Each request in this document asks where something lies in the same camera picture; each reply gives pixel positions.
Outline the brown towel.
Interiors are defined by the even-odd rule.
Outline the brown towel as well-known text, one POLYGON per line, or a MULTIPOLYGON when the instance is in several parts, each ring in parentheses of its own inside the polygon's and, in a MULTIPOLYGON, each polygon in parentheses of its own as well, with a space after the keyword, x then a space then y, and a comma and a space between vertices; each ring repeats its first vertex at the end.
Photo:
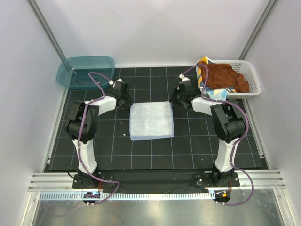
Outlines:
POLYGON ((236 72, 230 64, 209 64, 199 61, 198 65, 205 65, 208 69, 206 86, 210 89, 234 88, 236 93, 249 93, 249 82, 243 74, 236 72))

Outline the colourful patterned towel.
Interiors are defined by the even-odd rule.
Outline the colourful patterned towel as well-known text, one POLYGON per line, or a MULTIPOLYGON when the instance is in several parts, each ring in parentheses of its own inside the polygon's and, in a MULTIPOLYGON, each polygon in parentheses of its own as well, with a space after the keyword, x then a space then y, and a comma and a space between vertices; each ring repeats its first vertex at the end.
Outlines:
MULTIPOLYGON (((214 64, 214 61, 208 57, 203 57, 201 61, 204 61, 209 64, 214 64)), ((218 88, 218 89, 210 89, 205 85, 204 93, 209 96, 210 99, 216 100, 226 100, 228 93, 235 93, 234 88, 218 88)))

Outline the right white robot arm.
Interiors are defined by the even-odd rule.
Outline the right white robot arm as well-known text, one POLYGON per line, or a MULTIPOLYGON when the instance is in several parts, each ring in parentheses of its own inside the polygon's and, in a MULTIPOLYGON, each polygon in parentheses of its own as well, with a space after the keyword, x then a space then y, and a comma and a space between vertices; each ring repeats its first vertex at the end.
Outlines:
POLYGON ((219 148, 213 163, 211 181, 216 186, 224 186, 234 175, 236 150, 249 129, 246 114, 234 102, 197 95, 190 80, 179 81, 169 101, 173 105, 182 105, 212 117, 219 148))

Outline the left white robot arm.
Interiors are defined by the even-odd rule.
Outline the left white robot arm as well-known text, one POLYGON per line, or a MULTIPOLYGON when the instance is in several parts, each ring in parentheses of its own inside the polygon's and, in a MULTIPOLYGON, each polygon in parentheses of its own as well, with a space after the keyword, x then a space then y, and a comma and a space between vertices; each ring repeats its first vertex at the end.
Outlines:
POLYGON ((66 132, 75 145, 79 174, 88 188, 96 188, 100 179, 98 165, 95 160, 93 140, 98 128, 98 117, 117 108, 129 107, 132 100, 129 85, 122 79, 109 82, 108 92, 102 89, 102 96, 89 101, 75 101, 72 105, 66 132))

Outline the white plastic basket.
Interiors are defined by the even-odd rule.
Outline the white plastic basket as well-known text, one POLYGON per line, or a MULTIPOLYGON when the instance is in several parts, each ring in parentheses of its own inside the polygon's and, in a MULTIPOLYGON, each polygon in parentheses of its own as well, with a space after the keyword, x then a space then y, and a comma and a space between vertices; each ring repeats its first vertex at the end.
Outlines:
MULTIPOLYGON (((256 96, 261 93, 259 78, 252 64, 245 60, 213 60, 215 64, 230 64, 232 68, 243 74, 244 79, 249 82, 249 93, 228 93, 227 99, 247 99, 251 96, 256 96)), ((205 88, 208 79, 208 69, 205 65, 196 67, 197 84, 199 89, 205 88)))

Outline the left aluminium corner post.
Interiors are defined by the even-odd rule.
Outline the left aluminium corner post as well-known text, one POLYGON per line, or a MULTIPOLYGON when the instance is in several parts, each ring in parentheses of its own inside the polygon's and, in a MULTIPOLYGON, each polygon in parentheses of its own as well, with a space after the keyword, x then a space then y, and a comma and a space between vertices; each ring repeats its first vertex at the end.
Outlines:
POLYGON ((60 60, 63 62, 66 60, 66 57, 59 46, 59 43, 57 42, 50 26, 48 25, 41 9, 39 8, 37 2, 35 0, 27 0, 28 5, 30 6, 31 10, 33 11, 34 15, 36 16, 36 19, 38 20, 40 26, 42 27, 44 33, 46 34, 48 40, 50 41, 51 45, 53 46, 55 52, 59 56, 60 60))

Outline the aluminium corner post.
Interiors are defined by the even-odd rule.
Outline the aluminium corner post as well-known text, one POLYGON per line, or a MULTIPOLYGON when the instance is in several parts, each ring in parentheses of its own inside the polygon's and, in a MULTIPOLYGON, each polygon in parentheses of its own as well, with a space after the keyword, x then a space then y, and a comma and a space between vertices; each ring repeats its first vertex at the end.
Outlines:
POLYGON ((50 41, 51 45, 53 46, 55 52, 59 56, 60 60, 63 62, 66 60, 66 57, 59 46, 59 43, 57 42, 50 26, 48 25, 41 9, 39 8, 37 2, 35 0, 27 0, 28 5, 30 6, 31 10, 33 11, 34 15, 36 16, 36 19, 38 20, 40 26, 42 27, 44 33, 46 34, 48 40, 50 41))
POLYGON ((259 36, 260 32, 264 28, 268 18, 272 14, 274 8, 276 7, 279 0, 269 0, 266 7, 264 8, 261 16, 259 17, 251 35, 249 36, 244 48, 242 49, 241 54, 238 57, 238 60, 245 60, 248 52, 250 51, 252 45, 255 43, 257 37, 259 36))

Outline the blue bear towel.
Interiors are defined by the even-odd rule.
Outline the blue bear towel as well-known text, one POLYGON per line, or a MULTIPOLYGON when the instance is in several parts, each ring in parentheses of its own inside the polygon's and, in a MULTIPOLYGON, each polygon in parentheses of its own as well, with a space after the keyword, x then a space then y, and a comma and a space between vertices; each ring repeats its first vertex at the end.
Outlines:
POLYGON ((132 141, 174 138, 171 103, 134 103, 130 107, 129 133, 132 141))

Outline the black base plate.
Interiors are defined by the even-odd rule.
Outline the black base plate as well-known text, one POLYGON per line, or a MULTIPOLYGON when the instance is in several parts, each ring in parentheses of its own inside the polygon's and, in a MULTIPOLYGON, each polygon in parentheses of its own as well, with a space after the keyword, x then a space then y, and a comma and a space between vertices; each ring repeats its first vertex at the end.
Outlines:
POLYGON ((73 189, 97 189, 112 192, 120 183, 118 193, 126 194, 188 194, 240 187, 235 172, 219 178, 211 171, 202 169, 164 170, 101 170, 100 182, 86 173, 73 176, 73 189))

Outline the right aluminium corner post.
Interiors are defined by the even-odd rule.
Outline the right aluminium corner post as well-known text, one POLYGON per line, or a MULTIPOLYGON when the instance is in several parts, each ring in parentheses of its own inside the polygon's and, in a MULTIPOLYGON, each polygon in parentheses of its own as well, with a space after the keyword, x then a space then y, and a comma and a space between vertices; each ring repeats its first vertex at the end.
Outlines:
POLYGON ((269 0, 266 7, 264 8, 261 16, 259 17, 251 35, 249 36, 244 48, 242 49, 241 54, 238 57, 238 60, 245 60, 248 52, 250 51, 252 45, 255 43, 257 37, 259 36, 260 32, 264 28, 268 18, 272 14, 274 8, 276 7, 279 0, 269 0))

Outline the teal plastic tub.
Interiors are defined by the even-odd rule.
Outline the teal plastic tub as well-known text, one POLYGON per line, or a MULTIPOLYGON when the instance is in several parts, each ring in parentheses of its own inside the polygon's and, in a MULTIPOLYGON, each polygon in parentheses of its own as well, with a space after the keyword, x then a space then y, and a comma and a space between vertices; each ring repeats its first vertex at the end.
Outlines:
POLYGON ((70 90, 98 90, 109 87, 114 76, 115 62, 109 56, 70 57, 58 69, 56 81, 70 90))

